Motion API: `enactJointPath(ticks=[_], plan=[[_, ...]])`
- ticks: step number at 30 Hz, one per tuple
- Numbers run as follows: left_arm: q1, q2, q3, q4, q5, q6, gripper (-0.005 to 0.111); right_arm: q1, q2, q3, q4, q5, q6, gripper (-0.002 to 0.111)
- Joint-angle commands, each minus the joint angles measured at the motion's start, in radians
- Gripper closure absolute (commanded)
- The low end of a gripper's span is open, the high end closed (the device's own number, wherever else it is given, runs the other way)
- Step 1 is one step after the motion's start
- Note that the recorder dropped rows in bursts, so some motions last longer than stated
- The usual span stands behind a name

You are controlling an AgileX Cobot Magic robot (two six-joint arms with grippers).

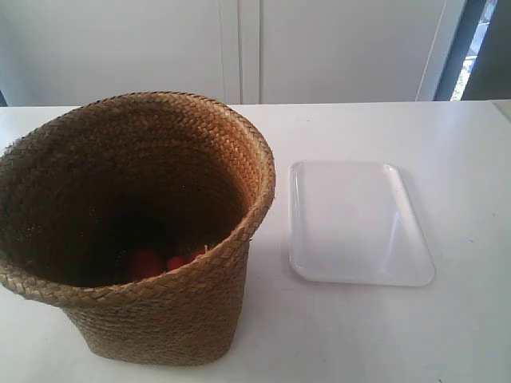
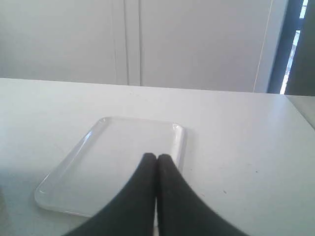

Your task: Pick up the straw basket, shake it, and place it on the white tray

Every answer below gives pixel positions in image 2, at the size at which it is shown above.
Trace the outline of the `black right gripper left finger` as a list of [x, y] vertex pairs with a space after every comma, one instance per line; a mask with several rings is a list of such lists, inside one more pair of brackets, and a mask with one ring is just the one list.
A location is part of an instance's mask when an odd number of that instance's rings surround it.
[[96, 215], [67, 236], [152, 236], [156, 204], [156, 164], [145, 153], [123, 189]]

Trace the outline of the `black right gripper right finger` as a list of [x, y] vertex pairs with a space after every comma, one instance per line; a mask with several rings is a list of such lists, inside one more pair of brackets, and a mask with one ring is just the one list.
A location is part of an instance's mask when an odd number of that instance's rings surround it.
[[160, 236], [245, 236], [192, 190], [168, 154], [157, 159], [157, 221]]

